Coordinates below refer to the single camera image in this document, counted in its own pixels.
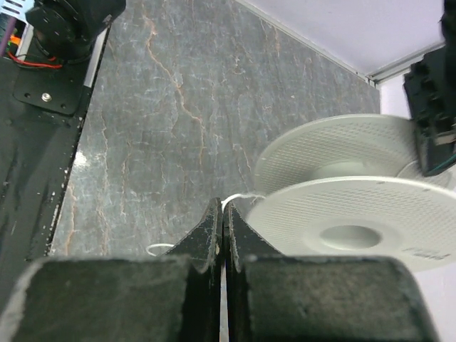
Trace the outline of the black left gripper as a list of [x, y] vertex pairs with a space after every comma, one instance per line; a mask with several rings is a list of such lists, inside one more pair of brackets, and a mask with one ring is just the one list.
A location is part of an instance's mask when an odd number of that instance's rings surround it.
[[424, 176], [439, 175], [455, 165], [454, 1], [444, 2], [440, 23], [445, 45], [414, 63], [403, 84]]

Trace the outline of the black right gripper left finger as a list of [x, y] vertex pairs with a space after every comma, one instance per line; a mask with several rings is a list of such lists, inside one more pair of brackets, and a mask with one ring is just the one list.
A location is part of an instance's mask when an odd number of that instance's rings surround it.
[[218, 341], [222, 205], [157, 257], [46, 257], [19, 277], [3, 341]]

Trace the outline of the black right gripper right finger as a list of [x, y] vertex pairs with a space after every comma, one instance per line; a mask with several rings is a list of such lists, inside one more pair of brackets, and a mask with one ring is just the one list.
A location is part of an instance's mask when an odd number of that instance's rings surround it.
[[413, 275], [384, 256], [284, 256], [224, 208], [231, 341], [438, 341]]

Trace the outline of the white perforated cable spool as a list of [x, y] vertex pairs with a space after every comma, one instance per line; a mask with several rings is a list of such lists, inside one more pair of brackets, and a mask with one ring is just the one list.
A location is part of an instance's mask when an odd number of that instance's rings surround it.
[[259, 156], [247, 223], [286, 255], [382, 255], [411, 271], [455, 261], [455, 177], [420, 173], [410, 120], [340, 115]]

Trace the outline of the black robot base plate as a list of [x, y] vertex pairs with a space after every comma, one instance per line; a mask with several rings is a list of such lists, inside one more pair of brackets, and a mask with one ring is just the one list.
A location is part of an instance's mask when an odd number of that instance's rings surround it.
[[1, 302], [29, 262], [48, 254], [109, 33], [95, 44], [80, 105], [64, 117], [13, 96], [19, 67], [1, 59]]

